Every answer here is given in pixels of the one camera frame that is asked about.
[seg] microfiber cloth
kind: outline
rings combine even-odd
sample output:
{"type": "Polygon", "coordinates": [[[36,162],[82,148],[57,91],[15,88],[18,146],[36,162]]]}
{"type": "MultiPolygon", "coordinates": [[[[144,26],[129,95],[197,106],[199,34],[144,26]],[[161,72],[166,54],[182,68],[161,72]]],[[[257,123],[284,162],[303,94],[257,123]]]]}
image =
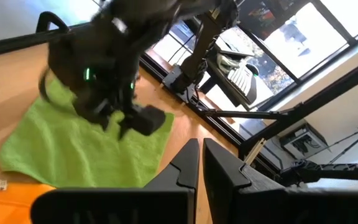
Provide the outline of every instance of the microfiber cloth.
{"type": "MultiPolygon", "coordinates": [[[[74,111],[72,93],[54,80],[52,100],[74,111]]],[[[54,187],[143,187],[155,175],[174,116],[150,136],[130,130],[118,140],[124,115],[114,113],[109,128],[62,113],[38,98],[0,151],[3,171],[27,174],[54,187]]]]}

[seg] white wall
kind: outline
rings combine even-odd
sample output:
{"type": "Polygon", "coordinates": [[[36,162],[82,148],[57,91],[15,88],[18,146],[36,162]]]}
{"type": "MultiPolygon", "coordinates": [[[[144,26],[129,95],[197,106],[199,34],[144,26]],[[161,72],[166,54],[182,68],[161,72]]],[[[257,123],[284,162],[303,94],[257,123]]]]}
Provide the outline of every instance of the white wall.
{"type": "MultiPolygon", "coordinates": [[[[358,48],[352,52],[350,58],[344,58],[335,66],[319,74],[312,81],[301,87],[296,93],[285,98],[273,110],[284,110],[295,106],[350,72],[358,66],[358,48]]],[[[307,116],[306,121],[316,128],[332,144],[356,131],[358,131],[358,86],[349,90],[324,107],[307,116]]],[[[321,152],[310,160],[316,163],[327,163],[338,155],[345,147],[358,138],[358,135],[338,144],[329,151],[321,152]]],[[[358,162],[358,144],[348,153],[336,161],[336,163],[358,162]]],[[[358,181],[322,179],[317,183],[308,184],[309,187],[340,187],[358,189],[358,181]]]]}

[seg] cable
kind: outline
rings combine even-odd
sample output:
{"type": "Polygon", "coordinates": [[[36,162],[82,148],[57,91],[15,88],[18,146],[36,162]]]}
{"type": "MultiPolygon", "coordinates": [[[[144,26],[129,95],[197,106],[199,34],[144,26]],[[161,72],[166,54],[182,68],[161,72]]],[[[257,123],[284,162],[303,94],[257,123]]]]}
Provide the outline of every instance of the cable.
{"type": "Polygon", "coordinates": [[[200,39],[200,34],[201,34],[202,27],[203,27],[203,22],[200,23],[200,26],[197,29],[197,36],[196,36],[196,41],[195,41],[196,44],[197,44],[198,40],[200,39]]]}
{"type": "Polygon", "coordinates": [[[306,144],[308,144],[310,147],[312,147],[313,149],[318,149],[318,148],[320,148],[320,146],[319,145],[313,145],[312,143],[311,143],[311,141],[307,141],[307,142],[305,142],[306,144]]]}
{"type": "Polygon", "coordinates": [[[180,48],[179,48],[179,49],[172,55],[172,57],[168,60],[168,63],[174,58],[174,56],[179,52],[179,50],[182,49],[182,48],[191,40],[191,38],[193,38],[193,37],[194,37],[194,34],[191,35],[191,37],[190,37],[189,39],[187,39],[186,42],[180,46],[180,48]]]}
{"type": "Polygon", "coordinates": [[[198,109],[200,109],[201,111],[208,111],[209,108],[206,108],[206,107],[200,105],[200,96],[198,95],[198,91],[197,91],[196,87],[194,87],[194,91],[196,92],[197,102],[194,102],[194,101],[190,98],[190,96],[189,96],[189,91],[188,91],[188,89],[186,88],[187,101],[188,101],[189,103],[191,103],[192,105],[196,106],[196,107],[197,107],[198,109]]]}
{"type": "Polygon", "coordinates": [[[38,82],[38,90],[40,92],[41,98],[43,100],[45,100],[47,103],[49,103],[50,105],[52,105],[57,110],[61,111],[62,113],[77,116],[77,114],[74,111],[70,110],[69,108],[64,107],[63,105],[60,105],[60,104],[54,102],[48,96],[46,83],[47,83],[47,76],[50,73],[49,71],[50,71],[49,66],[46,66],[45,69],[43,70],[43,72],[41,73],[41,77],[38,82]]]}
{"type": "Polygon", "coordinates": [[[315,152],[315,153],[313,153],[312,155],[310,155],[310,156],[308,156],[308,157],[306,157],[306,158],[304,158],[304,159],[309,159],[310,157],[315,156],[316,154],[319,154],[320,152],[322,152],[322,151],[324,151],[324,150],[326,150],[326,149],[328,149],[328,148],[330,148],[330,147],[333,147],[333,146],[335,146],[335,145],[337,145],[337,144],[339,144],[339,143],[341,143],[341,142],[343,142],[343,141],[345,141],[345,140],[347,140],[347,139],[349,139],[349,138],[355,136],[356,134],[358,134],[358,131],[356,131],[355,133],[349,135],[348,137],[345,137],[345,138],[343,138],[343,139],[341,139],[341,140],[335,142],[335,143],[332,144],[332,145],[329,145],[329,146],[326,146],[326,147],[322,148],[320,151],[315,152]]]}
{"type": "Polygon", "coordinates": [[[328,164],[332,164],[333,162],[337,161],[341,156],[343,156],[347,151],[349,151],[353,146],[358,143],[358,139],[354,141],[350,146],[347,146],[341,153],[339,153],[334,159],[332,159],[328,164]]]}

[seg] black metal frame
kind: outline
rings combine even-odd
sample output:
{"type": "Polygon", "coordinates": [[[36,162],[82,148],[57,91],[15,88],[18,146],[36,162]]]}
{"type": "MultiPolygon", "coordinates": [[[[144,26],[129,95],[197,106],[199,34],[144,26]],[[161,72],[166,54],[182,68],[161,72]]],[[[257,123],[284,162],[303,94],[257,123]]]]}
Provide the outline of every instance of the black metal frame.
{"type": "Polygon", "coordinates": [[[249,118],[249,119],[285,119],[289,117],[288,113],[281,113],[276,111],[271,112],[248,112],[248,111],[217,111],[204,110],[201,111],[205,116],[213,118],[249,118]]]}
{"type": "MultiPolygon", "coordinates": [[[[154,62],[152,58],[150,58],[148,55],[143,55],[140,62],[141,65],[160,82],[168,74],[165,69],[163,69],[160,65],[154,62]]],[[[192,109],[198,116],[203,118],[214,129],[216,129],[219,134],[223,135],[230,143],[232,143],[236,147],[238,147],[238,145],[240,144],[240,146],[238,147],[239,158],[244,159],[245,156],[249,153],[249,151],[255,146],[255,144],[257,144],[257,141],[259,141],[260,139],[271,139],[280,132],[289,128],[291,125],[295,124],[297,121],[301,120],[305,116],[308,116],[312,112],[316,111],[320,107],[329,103],[330,101],[337,98],[346,91],[350,90],[351,88],[355,87],[356,85],[358,85],[358,67],[353,69],[348,74],[344,75],[342,78],[338,79],[331,85],[329,85],[327,88],[321,90],[315,96],[304,102],[302,105],[298,105],[297,107],[295,107],[288,116],[279,118],[278,120],[276,120],[276,122],[274,122],[270,126],[267,126],[265,129],[261,130],[247,140],[244,140],[239,135],[239,133],[233,130],[221,118],[208,116],[210,114],[206,114],[204,111],[200,110],[198,106],[193,105],[192,103],[188,103],[187,106],[192,109]]],[[[202,102],[199,102],[199,104],[202,108],[206,108],[206,106],[202,102]]],[[[263,155],[258,155],[257,162],[263,167],[265,167],[265,169],[269,167],[270,169],[268,169],[268,171],[273,172],[273,176],[275,174],[278,174],[278,168],[269,160],[266,160],[263,155]]]]}

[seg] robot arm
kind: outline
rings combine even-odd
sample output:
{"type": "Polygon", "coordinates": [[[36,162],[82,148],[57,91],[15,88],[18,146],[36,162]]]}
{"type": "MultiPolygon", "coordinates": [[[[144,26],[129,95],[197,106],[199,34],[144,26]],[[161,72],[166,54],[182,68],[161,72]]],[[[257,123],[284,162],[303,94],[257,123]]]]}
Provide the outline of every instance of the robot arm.
{"type": "Polygon", "coordinates": [[[317,182],[320,178],[358,180],[358,163],[315,164],[311,161],[299,160],[281,172],[278,182],[290,186],[300,182],[317,182]]]}
{"type": "Polygon", "coordinates": [[[163,124],[165,114],[132,102],[140,56],[177,20],[218,5],[218,0],[114,0],[89,24],[73,29],[52,14],[47,23],[58,21],[65,27],[60,29],[63,35],[49,43],[48,65],[76,95],[77,115],[106,129],[111,114],[122,111],[120,137],[130,128],[150,135],[163,124]],[[117,20],[125,24],[124,30],[116,25],[117,20]]]}

